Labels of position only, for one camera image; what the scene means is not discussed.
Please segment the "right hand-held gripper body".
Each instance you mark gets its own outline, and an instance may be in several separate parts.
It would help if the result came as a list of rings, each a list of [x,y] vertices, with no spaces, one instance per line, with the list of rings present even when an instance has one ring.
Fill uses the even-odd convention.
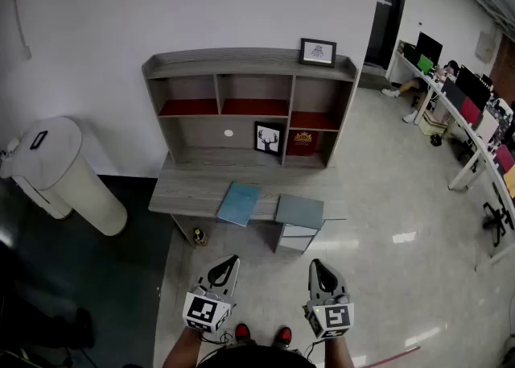
[[[303,311],[316,339],[341,337],[354,325],[354,303],[346,294],[309,300]]]

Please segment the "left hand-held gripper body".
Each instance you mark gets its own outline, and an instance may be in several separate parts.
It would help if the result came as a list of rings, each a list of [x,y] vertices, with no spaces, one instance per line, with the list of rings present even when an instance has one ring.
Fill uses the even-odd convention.
[[[230,317],[235,305],[231,296],[196,285],[186,294],[183,307],[184,324],[202,333],[216,333]]]

